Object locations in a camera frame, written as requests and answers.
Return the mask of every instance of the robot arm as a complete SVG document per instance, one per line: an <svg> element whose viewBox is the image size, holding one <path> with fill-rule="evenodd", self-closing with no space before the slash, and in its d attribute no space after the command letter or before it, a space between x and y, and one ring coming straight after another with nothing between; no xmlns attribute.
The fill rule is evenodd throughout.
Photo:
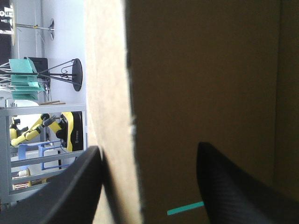
<svg viewBox="0 0 299 224"><path fill-rule="evenodd" d="M41 129L43 129L46 126L48 126L54 133L61 130L61 127L55 121L55 118L50 118L49 114L44 113L40 116L40 118L35 122L35 124L33 124L33 126L29 130L22 132L20 136L13 135L13 137L16 138L11 137L11 145L17 146L26 140L31 140L35 138L41 133Z"/></svg>

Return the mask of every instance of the metal frame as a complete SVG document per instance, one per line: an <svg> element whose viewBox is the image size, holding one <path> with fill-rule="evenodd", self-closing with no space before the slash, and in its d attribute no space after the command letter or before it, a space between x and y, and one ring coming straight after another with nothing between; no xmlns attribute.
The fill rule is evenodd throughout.
<svg viewBox="0 0 299 224"><path fill-rule="evenodd" d="M10 145L9 136L9 117L14 115L26 115L36 113L56 113L56 112L82 112L82 123L83 123L83 141L84 150L87 148L87 133L86 133L86 105L43 105L43 106L32 106L32 107L10 107L0 108L0 127L2 128L0 134L0 199L1 208L5 209L9 207L11 203L25 199L32 195L46 184L39 184L36 186L28 187L25 189L13 190L13 184L36 180L40 178L50 177L60 174L62 170L55 170L39 175L33 175L12 180L11 168L19 167L23 165L38 164L41 162L56 161L58 159L66 159L72 157L78 157L83 151L76 151L70 153L63 153L57 155L50 155L45 157L26 159L21 161L11 162L11 153L14 149Z"/></svg>

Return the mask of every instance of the cardboard box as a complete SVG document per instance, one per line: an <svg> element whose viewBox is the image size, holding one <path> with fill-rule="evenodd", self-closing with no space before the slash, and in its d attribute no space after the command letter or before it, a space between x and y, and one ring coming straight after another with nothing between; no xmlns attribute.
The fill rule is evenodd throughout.
<svg viewBox="0 0 299 224"><path fill-rule="evenodd" d="M208 223L204 207L167 215L201 201L199 141L267 185L280 181L280 7L267 0L87 1L89 142L103 148L107 167L94 223ZM278 98L281 106L293 93Z"/></svg>

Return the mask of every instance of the white wall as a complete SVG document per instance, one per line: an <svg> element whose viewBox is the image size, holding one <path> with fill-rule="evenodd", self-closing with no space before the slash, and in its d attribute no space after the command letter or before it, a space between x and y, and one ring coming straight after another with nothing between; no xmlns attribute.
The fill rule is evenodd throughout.
<svg viewBox="0 0 299 224"><path fill-rule="evenodd" d="M41 26L40 0L13 0L12 3L14 4L17 23ZM25 56L43 56L40 30L17 28L15 45L12 47L12 58L22 59Z"/></svg>

